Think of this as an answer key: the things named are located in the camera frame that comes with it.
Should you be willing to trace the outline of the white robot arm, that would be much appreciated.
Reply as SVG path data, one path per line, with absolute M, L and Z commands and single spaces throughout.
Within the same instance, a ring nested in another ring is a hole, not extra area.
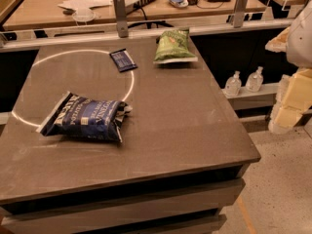
M 265 49 L 285 52 L 287 61 L 298 67 L 292 76 L 282 76 L 268 125 L 271 133 L 285 134 L 312 106 L 312 1 Z

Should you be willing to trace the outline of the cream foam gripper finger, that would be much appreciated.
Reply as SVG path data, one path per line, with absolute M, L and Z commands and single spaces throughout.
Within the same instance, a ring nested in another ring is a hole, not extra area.
M 274 105 L 270 114 L 268 129 L 273 134 L 286 134 L 302 118 L 303 113 L 291 108 Z
M 307 111 L 312 106 L 312 69 L 299 68 L 292 76 L 283 75 L 276 100 L 284 108 Z

